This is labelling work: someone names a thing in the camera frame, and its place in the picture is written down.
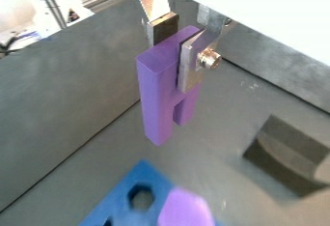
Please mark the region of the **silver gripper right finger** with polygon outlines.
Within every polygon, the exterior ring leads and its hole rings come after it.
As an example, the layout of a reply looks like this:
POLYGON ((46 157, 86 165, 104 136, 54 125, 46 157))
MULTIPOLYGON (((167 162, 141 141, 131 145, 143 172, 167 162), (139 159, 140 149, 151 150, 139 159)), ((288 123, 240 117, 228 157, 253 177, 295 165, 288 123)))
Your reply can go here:
POLYGON ((189 92, 201 83, 203 71, 215 70, 221 59, 215 47, 225 17, 199 4, 197 23, 203 29, 180 44, 177 89, 183 93, 189 92))

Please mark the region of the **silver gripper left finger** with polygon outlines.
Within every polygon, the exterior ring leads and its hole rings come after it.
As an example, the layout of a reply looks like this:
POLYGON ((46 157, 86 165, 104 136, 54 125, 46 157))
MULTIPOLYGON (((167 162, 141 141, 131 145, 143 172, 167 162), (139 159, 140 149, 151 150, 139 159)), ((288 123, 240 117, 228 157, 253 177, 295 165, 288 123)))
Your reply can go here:
POLYGON ((177 32, 179 15, 169 9, 168 0, 136 0, 143 11, 148 45, 153 46, 177 32))

